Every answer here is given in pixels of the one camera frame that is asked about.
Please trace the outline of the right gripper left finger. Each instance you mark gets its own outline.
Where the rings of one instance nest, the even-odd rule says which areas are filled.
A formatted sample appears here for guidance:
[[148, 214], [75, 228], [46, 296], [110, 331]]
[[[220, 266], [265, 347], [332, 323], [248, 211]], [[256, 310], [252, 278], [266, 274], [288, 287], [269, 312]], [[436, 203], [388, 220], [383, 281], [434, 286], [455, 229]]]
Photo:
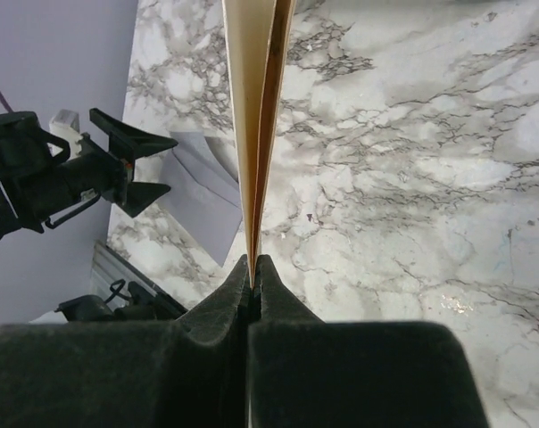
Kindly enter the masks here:
[[249, 268], [175, 320], [0, 327], [0, 427], [243, 427]]

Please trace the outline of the grey envelope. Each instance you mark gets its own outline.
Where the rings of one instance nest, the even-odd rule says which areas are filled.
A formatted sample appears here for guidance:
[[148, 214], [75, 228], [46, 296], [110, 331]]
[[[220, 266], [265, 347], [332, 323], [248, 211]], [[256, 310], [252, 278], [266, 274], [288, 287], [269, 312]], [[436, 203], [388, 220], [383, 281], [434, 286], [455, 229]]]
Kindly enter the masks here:
[[219, 162], [201, 132], [172, 132], [159, 176], [170, 190], [159, 205], [223, 266], [242, 223], [239, 184]]

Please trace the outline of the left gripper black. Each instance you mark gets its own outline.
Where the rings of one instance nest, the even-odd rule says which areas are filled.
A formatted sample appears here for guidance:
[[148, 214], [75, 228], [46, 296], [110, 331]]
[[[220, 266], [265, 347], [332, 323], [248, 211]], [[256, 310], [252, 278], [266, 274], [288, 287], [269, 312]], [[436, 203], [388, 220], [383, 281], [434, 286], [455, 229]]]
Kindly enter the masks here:
[[33, 219], [55, 229], [100, 199], [115, 203], [135, 218], [170, 191], [160, 183], [134, 182], [135, 161], [178, 145], [175, 139], [145, 132], [103, 111], [89, 111], [90, 121], [109, 139], [106, 151], [82, 134], [79, 156], [56, 165], [23, 186]]

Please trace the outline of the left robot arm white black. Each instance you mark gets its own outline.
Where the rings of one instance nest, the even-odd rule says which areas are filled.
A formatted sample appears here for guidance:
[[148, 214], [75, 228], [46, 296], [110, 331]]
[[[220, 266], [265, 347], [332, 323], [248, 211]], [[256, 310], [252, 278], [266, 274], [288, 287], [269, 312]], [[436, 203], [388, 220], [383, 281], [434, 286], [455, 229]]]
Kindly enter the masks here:
[[55, 229], [100, 200], [134, 218], [170, 186], [137, 182], [136, 161], [177, 146], [177, 141], [133, 128], [94, 108], [90, 121], [109, 138], [103, 149], [89, 134], [80, 151], [39, 125], [33, 111], [0, 114], [0, 240], [28, 229]]

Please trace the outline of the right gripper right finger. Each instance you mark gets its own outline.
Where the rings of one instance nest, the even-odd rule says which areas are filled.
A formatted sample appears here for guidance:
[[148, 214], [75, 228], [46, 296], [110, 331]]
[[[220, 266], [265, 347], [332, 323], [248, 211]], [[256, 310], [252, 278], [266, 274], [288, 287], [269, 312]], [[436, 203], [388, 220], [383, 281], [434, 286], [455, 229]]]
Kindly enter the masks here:
[[327, 323], [258, 258], [249, 329], [255, 427], [486, 427], [460, 341], [425, 321]]

